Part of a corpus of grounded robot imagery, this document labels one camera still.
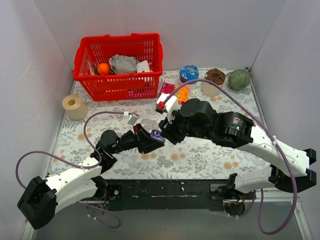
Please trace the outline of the purple earbud case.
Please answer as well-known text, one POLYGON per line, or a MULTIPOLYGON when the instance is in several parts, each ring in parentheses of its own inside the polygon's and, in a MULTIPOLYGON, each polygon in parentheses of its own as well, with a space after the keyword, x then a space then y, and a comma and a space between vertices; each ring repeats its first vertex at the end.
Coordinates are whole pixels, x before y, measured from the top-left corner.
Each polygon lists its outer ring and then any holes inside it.
POLYGON ((164 142, 166 141, 166 139, 165 139, 163 136, 161 136, 161 133, 162 133, 162 132, 161 132, 160 130, 153 129, 153 130, 151 131, 151 133, 150 133, 150 136, 151 136, 153 139, 164 143, 164 142))

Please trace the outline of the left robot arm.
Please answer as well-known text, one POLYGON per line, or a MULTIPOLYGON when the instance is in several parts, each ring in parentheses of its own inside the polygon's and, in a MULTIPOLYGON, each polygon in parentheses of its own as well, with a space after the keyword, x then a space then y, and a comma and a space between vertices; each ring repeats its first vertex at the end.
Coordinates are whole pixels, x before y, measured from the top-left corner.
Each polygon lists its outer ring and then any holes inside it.
POLYGON ((73 203, 94 198, 101 200, 110 193, 102 174, 116 162, 114 154, 136 148, 147 154, 165 145, 160 131, 146 131, 141 124, 133 127, 121 137, 115 131, 102 133, 96 148, 80 167, 72 167, 60 174, 42 179, 33 178, 24 190, 17 207, 31 226, 41 229, 63 208, 73 203))

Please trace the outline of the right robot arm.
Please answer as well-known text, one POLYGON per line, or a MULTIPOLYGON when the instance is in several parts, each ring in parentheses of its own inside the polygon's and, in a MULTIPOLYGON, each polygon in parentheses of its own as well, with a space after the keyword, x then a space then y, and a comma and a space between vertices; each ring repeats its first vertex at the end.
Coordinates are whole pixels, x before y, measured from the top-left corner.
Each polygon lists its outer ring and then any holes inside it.
POLYGON ((268 166, 260 170, 231 174, 227 184, 213 190, 214 194, 237 199, 254 190, 272 187, 293 193, 290 172, 293 172, 299 193, 317 184, 317 174, 309 168, 316 161, 313 149, 298 150, 281 141, 271 141, 250 118, 234 111, 218 113, 207 101, 193 98, 179 105, 175 96, 167 102, 165 98, 163 94, 157 100, 156 111, 166 113, 159 127, 161 135, 172 144, 181 143, 185 137, 206 139, 268 162, 268 166))

